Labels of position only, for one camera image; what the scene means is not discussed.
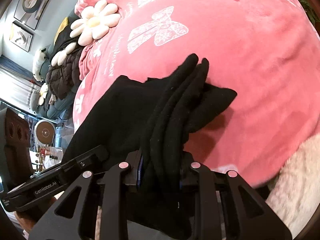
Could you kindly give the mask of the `person left hand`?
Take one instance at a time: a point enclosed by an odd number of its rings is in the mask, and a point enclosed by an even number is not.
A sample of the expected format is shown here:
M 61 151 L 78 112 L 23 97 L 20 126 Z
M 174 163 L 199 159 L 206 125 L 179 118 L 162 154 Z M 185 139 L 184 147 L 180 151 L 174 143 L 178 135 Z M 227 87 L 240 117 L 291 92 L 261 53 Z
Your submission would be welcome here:
M 15 211 L 14 215 L 23 230 L 30 233 L 34 225 L 56 201 L 57 199 L 55 197 L 45 199 L 39 206 L 33 206 L 22 212 Z

